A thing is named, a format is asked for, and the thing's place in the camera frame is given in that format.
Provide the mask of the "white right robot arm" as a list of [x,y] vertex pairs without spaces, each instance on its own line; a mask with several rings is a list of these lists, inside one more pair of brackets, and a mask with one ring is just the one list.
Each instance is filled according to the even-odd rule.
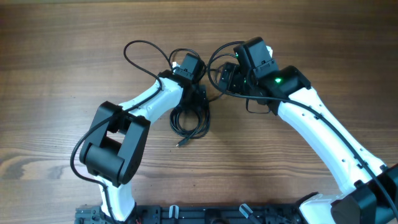
[[339,194],[313,193],[298,209],[308,223],[387,223],[397,218],[397,167],[388,167],[363,147],[323,104],[296,68],[279,68],[260,37],[231,43],[235,63],[226,63],[217,89],[254,100],[291,125],[335,179]]

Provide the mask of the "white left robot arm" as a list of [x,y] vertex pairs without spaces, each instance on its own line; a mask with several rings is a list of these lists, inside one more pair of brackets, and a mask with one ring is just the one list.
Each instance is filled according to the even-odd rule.
[[136,174],[150,126],[165,112],[183,106],[208,106],[206,88],[189,75],[166,70],[154,84],[132,100],[118,105],[105,101],[95,114],[88,132],[74,148],[87,168],[88,181],[99,185],[102,204],[92,223],[138,223],[132,178]]

